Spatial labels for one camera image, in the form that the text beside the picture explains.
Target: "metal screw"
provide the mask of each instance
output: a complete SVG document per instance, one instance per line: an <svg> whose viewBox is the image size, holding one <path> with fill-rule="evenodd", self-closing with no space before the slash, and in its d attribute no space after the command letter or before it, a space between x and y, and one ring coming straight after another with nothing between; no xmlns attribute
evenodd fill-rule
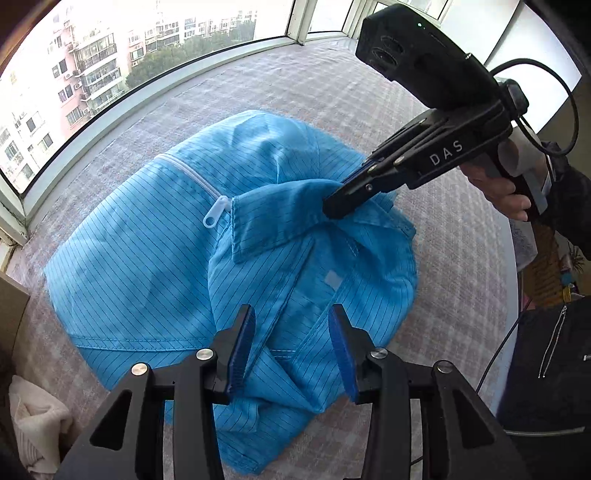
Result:
<svg viewBox="0 0 591 480"><path fill-rule="evenodd" d="M202 348L197 352L197 358L200 360L209 360L211 357L213 357L213 350L210 348Z"/></svg>
<svg viewBox="0 0 591 480"><path fill-rule="evenodd" d="M373 352L369 353L371 356L377 359L385 358L388 355L388 351L385 348L378 347Z"/></svg>
<svg viewBox="0 0 591 480"><path fill-rule="evenodd" d="M448 362L447 360L441 360L438 364L437 364L437 369L442 373L442 374L450 374L453 372L453 364L451 362Z"/></svg>
<svg viewBox="0 0 591 480"><path fill-rule="evenodd" d="M146 364L135 364L131 367L131 373L133 373L136 377L143 375L148 371L148 365Z"/></svg>

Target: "blue jacket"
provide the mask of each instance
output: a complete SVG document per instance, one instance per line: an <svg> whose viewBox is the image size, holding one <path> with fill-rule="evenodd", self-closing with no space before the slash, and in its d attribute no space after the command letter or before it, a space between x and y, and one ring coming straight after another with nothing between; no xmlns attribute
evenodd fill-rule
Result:
<svg viewBox="0 0 591 480"><path fill-rule="evenodd" d="M385 346L413 302L412 224L380 194L322 213L363 156L301 122L248 111L129 178L45 268L51 300L106 388L206 346L250 303L245 389L215 406L222 459L258 473L343 392L327 327L342 303Z"/></svg>

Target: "gray carpet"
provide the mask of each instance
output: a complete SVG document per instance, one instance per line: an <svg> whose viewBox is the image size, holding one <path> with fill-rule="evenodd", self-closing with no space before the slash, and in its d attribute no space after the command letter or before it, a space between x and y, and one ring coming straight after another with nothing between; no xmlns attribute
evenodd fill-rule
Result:
<svg viewBox="0 0 591 480"><path fill-rule="evenodd" d="M149 159L229 115L263 109L306 121L369 153L424 110L412 95L355 59L347 45L317 42L277 48L221 67L154 108L112 138L72 181L8 273L32 292L14 361L76 419L74 438L105 398L51 307L43 267L76 226ZM453 170L418 190L402 189L397 206L417 228L418 296L391 349L406 360L453 361L475 384L502 339L506 318L505 256L492 208ZM487 385L494 385L496 371ZM483 389L489 401L492 391ZM413 448L420 454L419 416ZM341 398L316 417L265 479L335 479L360 475L369 408ZM165 472L171 478L170 431ZM420 466L413 475L420 476ZM226 470L226 477L237 474Z"/></svg>

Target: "zipper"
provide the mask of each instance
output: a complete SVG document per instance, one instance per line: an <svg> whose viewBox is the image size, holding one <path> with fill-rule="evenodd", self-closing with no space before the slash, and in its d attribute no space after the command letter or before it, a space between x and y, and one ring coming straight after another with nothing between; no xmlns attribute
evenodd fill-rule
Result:
<svg viewBox="0 0 591 480"><path fill-rule="evenodd" d="M184 161L179 160L170 153L161 153L160 155L156 155L155 158L164 160L175 166L178 170L193 179L201 188L203 188L203 190L215 199L213 206L205 214L205 217L203 217L203 226L205 228L214 228L219 222L222 214L232 210L232 199L219 193L219 191L217 191L206 179L189 167Z"/></svg>
<svg viewBox="0 0 591 480"><path fill-rule="evenodd" d="M540 371L538 372L538 378L545 378L546 372L548 371L548 367L550 366L550 362L552 361L552 357L554 356L554 351L556 350L556 345L558 345L558 339L560 338L560 332L562 331L562 327L564 325L564 320L566 318L566 305L562 307L560 311L560 315L558 315L558 320L554 325L554 330L552 331L552 336L550 336L550 341L548 342L548 346L544 352L544 356L542 357L542 363L540 363ZM550 346L552 345L552 350L550 351L550 356L548 357L548 362L546 363L546 367L544 368L544 361L546 360L546 355L548 355L548 351L550 350Z"/></svg>
<svg viewBox="0 0 591 480"><path fill-rule="evenodd" d="M167 161L177 167L182 172L186 173L189 177L195 180L198 184L203 187L208 194L210 194L215 200L222 196L206 179L204 179L199 173L189 167L184 161L179 160L177 157L170 153L161 153L156 155L154 159L159 158L160 160Z"/></svg>
<svg viewBox="0 0 591 480"><path fill-rule="evenodd" d="M562 437L563 435L574 435L583 433L585 427L575 429L553 430L551 432L516 432L515 430L505 430L505 433L512 437Z"/></svg>

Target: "zipper pull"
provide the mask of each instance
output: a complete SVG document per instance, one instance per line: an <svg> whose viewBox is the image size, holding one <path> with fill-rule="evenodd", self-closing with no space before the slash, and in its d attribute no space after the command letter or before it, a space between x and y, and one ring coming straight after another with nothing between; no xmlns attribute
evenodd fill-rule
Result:
<svg viewBox="0 0 591 480"><path fill-rule="evenodd" d="M232 200L225 195L221 195L203 218L203 226L205 228L214 228L224 210L227 212L232 210Z"/></svg>

